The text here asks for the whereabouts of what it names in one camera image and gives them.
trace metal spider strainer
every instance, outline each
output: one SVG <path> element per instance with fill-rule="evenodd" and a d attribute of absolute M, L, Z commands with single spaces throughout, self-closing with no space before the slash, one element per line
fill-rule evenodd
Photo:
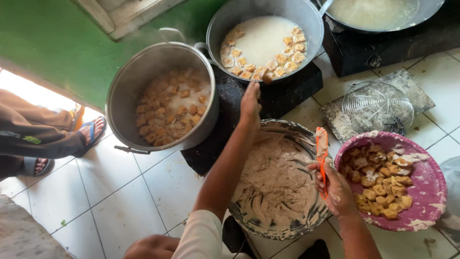
<path fill-rule="evenodd" d="M 358 133 L 372 130 L 405 134 L 414 120 L 414 108 L 396 87 L 378 81 L 353 86 L 342 101 L 345 119 Z"/>

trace flip-flop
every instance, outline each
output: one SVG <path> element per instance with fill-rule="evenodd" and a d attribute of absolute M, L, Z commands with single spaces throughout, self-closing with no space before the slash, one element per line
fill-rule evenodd
<path fill-rule="evenodd" d="M 76 105 L 77 104 L 75 104 L 75 107 L 69 111 L 74 118 L 72 120 L 72 124 L 70 125 L 71 131 L 77 131 L 83 125 L 83 114 L 85 114 L 85 107 L 81 105 L 80 109 L 77 111 Z"/>
<path fill-rule="evenodd" d="M 21 165 L 21 170 L 17 173 L 18 176 L 30 176 L 30 177 L 40 177 L 43 176 L 53 169 L 54 159 L 48 159 L 43 170 L 37 174 L 34 174 L 35 163 L 37 158 L 34 157 L 24 157 L 23 164 Z"/>
<path fill-rule="evenodd" d="M 102 127 L 102 130 L 101 130 L 101 133 L 99 133 L 99 135 L 97 137 L 94 137 L 94 122 L 93 121 L 90 121 L 90 122 L 87 122 L 87 123 L 84 123 L 81 127 L 85 127 L 85 126 L 88 126 L 90 125 L 91 129 L 90 129 L 90 141 L 89 141 L 89 144 L 87 146 L 85 146 L 83 148 L 82 151 L 80 151 L 78 154 L 74 155 L 76 158 L 80 158 L 82 157 L 83 155 L 86 154 L 86 152 L 88 152 L 88 150 L 90 148 L 92 148 L 95 144 L 96 144 L 96 141 L 102 136 L 102 134 L 104 133 L 105 129 L 107 128 L 107 122 L 105 120 L 105 117 L 104 116 L 101 116 L 101 119 L 102 121 L 104 122 L 104 126 Z"/>

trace white sleeve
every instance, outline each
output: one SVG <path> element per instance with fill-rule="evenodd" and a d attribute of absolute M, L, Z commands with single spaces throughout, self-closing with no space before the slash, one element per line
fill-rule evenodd
<path fill-rule="evenodd" d="M 206 210 L 190 214 L 172 259 L 221 259 L 222 223 Z"/>

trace forearm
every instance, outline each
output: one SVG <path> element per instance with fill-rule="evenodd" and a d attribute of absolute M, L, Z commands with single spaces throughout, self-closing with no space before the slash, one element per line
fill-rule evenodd
<path fill-rule="evenodd" d="M 224 150 L 208 172 L 192 211 L 208 210 L 223 220 L 255 135 L 256 130 L 250 123 L 238 123 Z"/>
<path fill-rule="evenodd" d="M 381 259 L 371 233 L 359 213 L 339 218 L 346 259 Z"/>

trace pot handle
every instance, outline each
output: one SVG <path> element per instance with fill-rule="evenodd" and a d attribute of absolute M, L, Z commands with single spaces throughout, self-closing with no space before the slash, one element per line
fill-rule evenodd
<path fill-rule="evenodd" d="M 161 38 L 165 41 L 165 42 L 169 42 L 168 40 L 168 35 L 171 36 L 171 35 L 178 35 L 180 37 L 180 39 L 182 40 L 181 42 L 182 43 L 185 43 L 185 37 L 184 35 L 182 34 L 182 32 L 180 32 L 178 29 L 174 29 L 174 28 L 160 28 L 158 29 L 158 31 L 160 32 L 160 36 Z"/>
<path fill-rule="evenodd" d="M 128 153 L 131 152 L 131 153 L 143 154 L 143 155 L 150 154 L 150 151 L 144 152 L 144 151 L 139 151 L 139 150 L 132 149 L 130 147 L 114 146 L 114 148 L 122 150 L 122 151 L 125 151 L 125 152 L 128 152 Z"/>
<path fill-rule="evenodd" d="M 209 51 L 209 46 L 204 43 L 204 42 L 198 42 L 196 43 L 195 45 L 193 45 L 194 48 L 196 48 L 197 50 L 201 51 L 202 49 L 206 49 L 207 51 Z M 208 59 L 209 63 L 211 65 L 216 65 L 218 66 L 218 64 L 216 62 L 214 62 L 214 60 L 212 59 Z"/>
<path fill-rule="evenodd" d="M 319 9 L 319 15 L 322 17 L 326 11 L 331 7 L 332 3 L 334 3 L 334 0 L 327 0 L 322 6 L 321 9 Z"/>

